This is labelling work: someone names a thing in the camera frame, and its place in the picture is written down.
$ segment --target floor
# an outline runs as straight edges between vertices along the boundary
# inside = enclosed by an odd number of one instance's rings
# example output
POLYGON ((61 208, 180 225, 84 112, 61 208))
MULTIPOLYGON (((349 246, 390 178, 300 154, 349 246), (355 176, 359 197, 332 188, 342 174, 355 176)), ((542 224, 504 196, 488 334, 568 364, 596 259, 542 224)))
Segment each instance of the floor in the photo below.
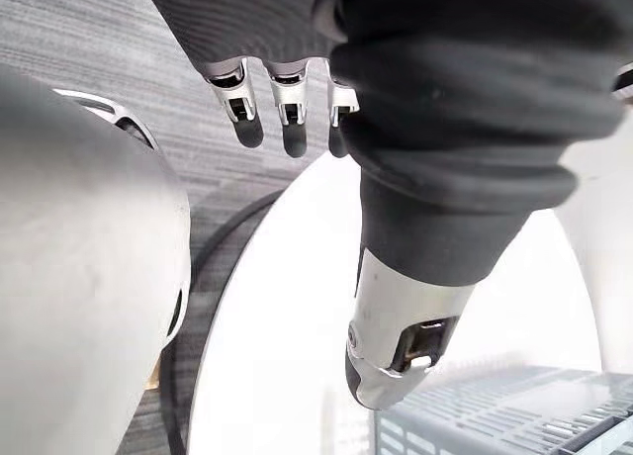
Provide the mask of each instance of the floor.
MULTIPOLYGON (((150 0, 0 0, 0 61, 51 86, 99 94, 135 111, 185 183, 194 254, 234 212, 289 184, 326 150, 323 64, 313 64, 309 78, 309 150, 293 159, 283 151, 263 68, 251 60, 265 140, 245 149, 150 0)), ((226 242, 190 298, 176 367, 184 407, 191 402, 219 288, 256 222, 226 242)), ((182 414, 185 424, 187 416, 182 414)), ((147 392, 119 454, 168 453, 157 393, 147 392)))

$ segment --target gray plastic crate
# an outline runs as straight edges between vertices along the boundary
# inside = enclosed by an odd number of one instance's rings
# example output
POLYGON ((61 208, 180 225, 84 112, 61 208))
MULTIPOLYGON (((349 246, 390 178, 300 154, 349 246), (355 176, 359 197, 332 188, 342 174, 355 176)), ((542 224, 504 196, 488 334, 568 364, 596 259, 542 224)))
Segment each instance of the gray plastic crate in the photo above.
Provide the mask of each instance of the gray plastic crate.
POLYGON ((414 392, 375 423, 377 455, 633 455, 633 376, 506 369, 414 392))

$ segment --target white curved panel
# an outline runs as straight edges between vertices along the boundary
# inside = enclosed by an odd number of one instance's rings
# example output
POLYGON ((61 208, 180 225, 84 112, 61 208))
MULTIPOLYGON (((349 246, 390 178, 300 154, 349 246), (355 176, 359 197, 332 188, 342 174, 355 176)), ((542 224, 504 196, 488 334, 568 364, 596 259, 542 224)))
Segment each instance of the white curved panel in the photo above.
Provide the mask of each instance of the white curved panel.
POLYGON ((578 254, 605 371, 633 373, 633 115, 616 133, 574 145, 579 191, 557 211, 578 254))
MULTIPOLYGON (((324 155, 249 242, 205 350, 190 455, 371 453, 370 414, 349 396, 343 367, 359 179, 350 158, 324 155)), ((552 212, 528 222, 480 285, 445 367, 505 364, 508 352, 513 362, 599 369, 587 292, 552 212)))

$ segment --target silver metal joint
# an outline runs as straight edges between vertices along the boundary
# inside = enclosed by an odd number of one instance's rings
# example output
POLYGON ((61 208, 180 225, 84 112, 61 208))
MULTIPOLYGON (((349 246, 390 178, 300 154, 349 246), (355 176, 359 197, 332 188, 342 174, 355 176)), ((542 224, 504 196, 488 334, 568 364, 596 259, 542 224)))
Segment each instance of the silver metal joint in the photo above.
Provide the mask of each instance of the silver metal joint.
POLYGON ((271 75, 270 87, 275 98, 282 125, 306 123, 307 87, 306 70, 296 74, 271 75))
MULTIPOLYGON (((329 75, 329 62, 327 64, 327 74, 329 75)), ((337 128, 342 116, 358 112, 358 98, 356 91, 351 87, 344 86, 334 81, 331 76, 327 81, 327 104, 329 107, 329 123, 337 128)))
POLYGON ((101 96, 95 96, 94 94, 87 94, 85 92, 66 89, 53 90, 57 94, 74 101, 87 111, 90 111, 96 116, 108 121, 113 126, 128 132, 140 142, 149 145, 150 148, 162 153, 158 142, 153 137, 147 126, 130 110, 118 102, 101 96))
POLYGON ((401 401, 444 354, 473 286, 442 287, 364 250, 347 337, 347 383, 372 410, 401 401))
POLYGON ((250 82, 246 58, 239 67, 227 74, 207 78, 220 104, 232 122, 252 121, 255 119, 257 108, 255 94, 250 82))

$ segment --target black fabric sleeve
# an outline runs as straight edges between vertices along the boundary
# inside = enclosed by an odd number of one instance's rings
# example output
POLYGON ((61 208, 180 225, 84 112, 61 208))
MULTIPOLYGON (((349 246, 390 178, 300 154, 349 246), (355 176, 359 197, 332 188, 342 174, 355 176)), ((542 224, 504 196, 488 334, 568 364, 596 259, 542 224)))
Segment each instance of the black fabric sleeve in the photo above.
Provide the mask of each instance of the black fabric sleeve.
POLYGON ((572 142, 605 137, 633 0, 341 0, 332 75, 361 110, 363 245, 437 285, 480 281, 531 212, 561 204, 572 142))

